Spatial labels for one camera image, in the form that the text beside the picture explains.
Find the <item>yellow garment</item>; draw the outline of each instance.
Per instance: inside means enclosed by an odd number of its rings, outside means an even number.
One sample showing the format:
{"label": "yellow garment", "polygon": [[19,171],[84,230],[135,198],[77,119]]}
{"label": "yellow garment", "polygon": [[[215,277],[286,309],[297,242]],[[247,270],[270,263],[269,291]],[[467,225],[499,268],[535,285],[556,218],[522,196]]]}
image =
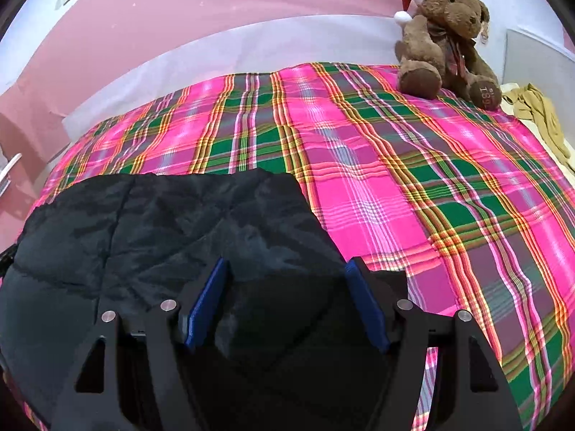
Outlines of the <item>yellow garment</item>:
{"label": "yellow garment", "polygon": [[520,120],[531,120],[561,165],[573,171],[569,164],[571,153],[565,146],[565,137],[555,112],[553,102],[533,84],[503,93],[503,98],[513,105],[514,115]]}

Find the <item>brown teddy bear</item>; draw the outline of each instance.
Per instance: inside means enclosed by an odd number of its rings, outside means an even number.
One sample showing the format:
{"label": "brown teddy bear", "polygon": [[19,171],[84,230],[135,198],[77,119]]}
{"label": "brown teddy bear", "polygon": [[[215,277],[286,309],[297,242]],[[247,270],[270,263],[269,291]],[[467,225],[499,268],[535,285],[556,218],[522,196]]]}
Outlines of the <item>brown teddy bear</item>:
{"label": "brown teddy bear", "polygon": [[501,103],[497,77],[475,50],[475,37],[489,22],[489,11],[480,0],[413,0],[417,15],[395,14],[403,27],[396,47],[401,63],[399,90],[435,99],[445,87],[477,107],[496,110]]}

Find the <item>plaid bedsheet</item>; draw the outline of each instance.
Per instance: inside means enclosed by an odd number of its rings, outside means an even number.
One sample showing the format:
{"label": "plaid bedsheet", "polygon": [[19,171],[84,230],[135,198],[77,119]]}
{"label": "plaid bedsheet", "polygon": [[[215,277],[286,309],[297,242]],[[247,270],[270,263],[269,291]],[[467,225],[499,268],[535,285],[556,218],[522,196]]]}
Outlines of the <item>plaid bedsheet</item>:
{"label": "plaid bedsheet", "polygon": [[473,313],[533,429],[573,370],[575,191],[516,119],[405,97],[396,75],[313,63],[187,87],[94,127],[37,204],[105,173],[292,173],[346,259],[405,269],[425,310]]}

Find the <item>silver screw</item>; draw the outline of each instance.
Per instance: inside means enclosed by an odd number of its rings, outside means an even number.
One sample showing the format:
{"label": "silver screw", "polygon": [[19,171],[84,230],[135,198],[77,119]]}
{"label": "silver screw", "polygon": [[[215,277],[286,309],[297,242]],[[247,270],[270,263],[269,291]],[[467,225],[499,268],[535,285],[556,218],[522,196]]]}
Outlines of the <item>silver screw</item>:
{"label": "silver screw", "polygon": [[178,304],[175,302],[175,300],[164,300],[160,305],[160,308],[162,308],[163,311],[171,311],[177,305]]}
{"label": "silver screw", "polygon": [[110,321],[113,321],[114,319],[116,319],[116,313],[114,311],[106,311],[102,315],[102,320],[104,322],[110,322]]}
{"label": "silver screw", "polygon": [[397,302],[397,307],[404,311],[409,311],[413,308],[413,303],[406,299],[401,299]]}
{"label": "silver screw", "polygon": [[461,319],[463,322],[469,322],[473,319],[473,316],[469,311],[461,310],[457,313],[457,317]]}

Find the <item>teddy bear's foot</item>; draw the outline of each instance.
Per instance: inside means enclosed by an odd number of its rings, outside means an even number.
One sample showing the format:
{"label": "teddy bear's foot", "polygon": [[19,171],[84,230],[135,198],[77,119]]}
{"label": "teddy bear's foot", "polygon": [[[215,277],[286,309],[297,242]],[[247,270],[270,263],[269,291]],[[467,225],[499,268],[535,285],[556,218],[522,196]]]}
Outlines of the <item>teddy bear's foot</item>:
{"label": "teddy bear's foot", "polygon": [[484,76],[477,76],[469,86],[469,97],[476,107],[497,110],[501,105],[501,89],[497,83]]}
{"label": "teddy bear's foot", "polygon": [[439,71],[425,61],[404,60],[398,80],[399,90],[422,99],[436,99],[441,89]]}

